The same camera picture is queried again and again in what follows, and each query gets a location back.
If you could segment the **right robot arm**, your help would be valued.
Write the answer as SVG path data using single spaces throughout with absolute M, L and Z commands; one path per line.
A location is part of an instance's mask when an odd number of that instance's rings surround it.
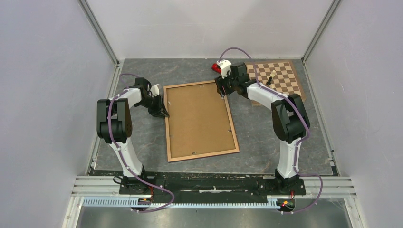
M 309 118 L 300 95 L 276 92 L 257 78 L 251 79 L 244 63 L 233 65 L 228 60 L 221 60 L 211 68 L 219 73 L 214 81 L 221 97 L 237 92 L 271 112 L 273 130 L 280 140 L 280 154 L 275 177 L 268 182 L 266 189 L 281 195 L 305 195 L 298 159 L 300 146 L 309 136 Z

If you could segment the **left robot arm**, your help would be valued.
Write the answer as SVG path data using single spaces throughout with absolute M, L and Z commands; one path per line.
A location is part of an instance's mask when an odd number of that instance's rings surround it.
M 130 109 L 142 106 L 153 117 L 168 118 L 161 90 L 160 84 L 152 85 L 147 79 L 137 77 L 134 85 L 96 104 L 97 135 L 114 150 L 123 167 L 123 175 L 116 181 L 122 194 L 143 194 L 155 188 L 146 177 L 131 142 L 134 128 Z

